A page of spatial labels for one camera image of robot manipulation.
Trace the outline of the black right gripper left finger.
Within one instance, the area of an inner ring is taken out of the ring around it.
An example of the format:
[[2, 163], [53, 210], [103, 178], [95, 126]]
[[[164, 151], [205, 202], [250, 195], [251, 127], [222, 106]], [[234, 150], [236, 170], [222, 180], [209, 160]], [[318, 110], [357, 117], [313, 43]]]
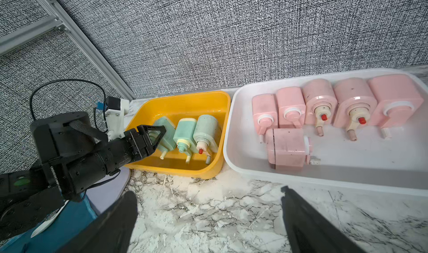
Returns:
[[126, 253], [137, 217], [137, 196], [128, 191], [58, 252]]

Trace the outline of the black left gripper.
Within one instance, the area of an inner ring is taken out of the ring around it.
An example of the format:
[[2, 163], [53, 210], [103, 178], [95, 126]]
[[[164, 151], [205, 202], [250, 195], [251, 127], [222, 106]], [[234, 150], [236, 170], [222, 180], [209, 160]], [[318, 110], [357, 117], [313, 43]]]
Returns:
[[151, 156], [158, 148], [166, 133], [164, 126], [139, 125], [137, 129], [127, 130], [124, 135], [130, 145], [132, 161]]

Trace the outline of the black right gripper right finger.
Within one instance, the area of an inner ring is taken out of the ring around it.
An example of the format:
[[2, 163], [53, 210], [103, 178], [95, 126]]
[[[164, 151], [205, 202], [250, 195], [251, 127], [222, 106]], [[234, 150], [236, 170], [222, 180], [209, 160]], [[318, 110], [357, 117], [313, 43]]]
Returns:
[[281, 189], [283, 221], [293, 253], [363, 253], [293, 189]]

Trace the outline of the green sharpener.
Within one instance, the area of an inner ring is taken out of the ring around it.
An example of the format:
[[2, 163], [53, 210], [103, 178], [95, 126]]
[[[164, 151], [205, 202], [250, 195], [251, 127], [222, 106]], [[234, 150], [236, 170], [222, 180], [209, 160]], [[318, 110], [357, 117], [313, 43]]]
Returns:
[[164, 160], [166, 154], [175, 150], [177, 147], [176, 142], [173, 140], [176, 126], [168, 117], [161, 117], [157, 119], [154, 123], [154, 126], [164, 126], [166, 129], [166, 132], [157, 147], [157, 149], [162, 153], [160, 155], [160, 159]]
[[221, 128], [218, 120], [208, 114], [201, 115], [197, 120], [193, 139], [197, 153], [206, 155], [207, 165], [211, 163], [213, 154], [218, 152], [220, 138]]
[[180, 153], [186, 155], [186, 163], [189, 164], [193, 154], [197, 153], [196, 142], [193, 138], [197, 120], [194, 118], [182, 118], [179, 120], [173, 140]]

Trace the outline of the yellow plastic storage box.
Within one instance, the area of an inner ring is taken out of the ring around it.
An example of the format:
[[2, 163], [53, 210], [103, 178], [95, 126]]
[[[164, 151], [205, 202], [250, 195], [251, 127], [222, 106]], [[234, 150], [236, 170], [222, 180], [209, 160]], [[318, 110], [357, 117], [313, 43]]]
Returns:
[[221, 129], [218, 152], [214, 153], [209, 165], [205, 163], [206, 156], [195, 153], [189, 163], [185, 162], [186, 155], [178, 149], [166, 154], [160, 159], [161, 152], [156, 152], [144, 160], [126, 165], [129, 169], [142, 170], [165, 175], [212, 179], [217, 176], [223, 167], [223, 144], [227, 127], [228, 114], [231, 107], [231, 98], [224, 91], [209, 91], [155, 98], [138, 104], [131, 102], [129, 123], [125, 123], [126, 130], [138, 125], [152, 125], [157, 119], [167, 117], [173, 124], [178, 124], [182, 118], [198, 119], [199, 116], [209, 114], [214, 116]]

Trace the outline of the white plastic storage box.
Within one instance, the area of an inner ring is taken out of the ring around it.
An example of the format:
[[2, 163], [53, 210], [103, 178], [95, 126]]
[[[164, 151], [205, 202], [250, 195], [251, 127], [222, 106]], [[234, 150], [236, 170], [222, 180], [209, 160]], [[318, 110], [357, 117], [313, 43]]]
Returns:
[[428, 195], [428, 105], [385, 140], [375, 126], [357, 133], [355, 142], [344, 130], [327, 128], [319, 137], [304, 127], [313, 145], [313, 163], [300, 169], [271, 168], [267, 150], [256, 134], [252, 98], [288, 86], [303, 86], [311, 76], [249, 84], [233, 97], [224, 142], [227, 164], [243, 176], [283, 184], [300, 183], [323, 188], [350, 188], [397, 195]]

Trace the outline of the pink pencil sharpener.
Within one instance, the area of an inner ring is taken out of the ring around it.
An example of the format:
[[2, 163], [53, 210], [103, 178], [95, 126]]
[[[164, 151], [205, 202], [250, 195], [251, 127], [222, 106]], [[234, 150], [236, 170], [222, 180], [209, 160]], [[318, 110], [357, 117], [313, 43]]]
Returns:
[[368, 85], [377, 100], [369, 125], [379, 127], [383, 139], [390, 139], [391, 128], [403, 126], [424, 102], [413, 80], [404, 74], [377, 76]]

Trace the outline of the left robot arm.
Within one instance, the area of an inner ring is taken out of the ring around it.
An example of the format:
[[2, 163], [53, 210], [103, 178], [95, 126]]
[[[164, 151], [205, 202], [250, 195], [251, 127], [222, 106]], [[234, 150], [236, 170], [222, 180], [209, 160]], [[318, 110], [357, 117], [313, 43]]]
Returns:
[[166, 133], [163, 126], [139, 125], [109, 140], [86, 112], [39, 119], [30, 130], [39, 159], [28, 170], [1, 175], [1, 240], [25, 233], [122, 166], [151, 156]]

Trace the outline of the teal cloth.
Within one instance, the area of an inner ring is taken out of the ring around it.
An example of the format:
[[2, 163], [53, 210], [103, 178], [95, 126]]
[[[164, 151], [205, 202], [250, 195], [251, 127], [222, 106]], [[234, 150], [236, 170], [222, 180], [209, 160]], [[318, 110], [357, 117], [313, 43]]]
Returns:
[[32, 237], [35, 229], [16, 236], [1, 247], [2, 253], [54, 253], [81, 233], [97, 214], [88, 197], [81, 202], [70, 201], [44, 232]]

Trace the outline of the lilac plastic tray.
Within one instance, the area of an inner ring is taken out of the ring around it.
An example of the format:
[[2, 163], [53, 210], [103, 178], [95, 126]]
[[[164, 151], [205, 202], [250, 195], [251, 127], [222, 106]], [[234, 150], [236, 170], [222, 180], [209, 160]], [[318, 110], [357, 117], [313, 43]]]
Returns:
[[122, 167], [116, 179], [102, 186], [87, 190], [86, 195], [89, 203], [97, 215], [101, 215], [121, 196], [130, 180], [130, 176], [130, 169]]

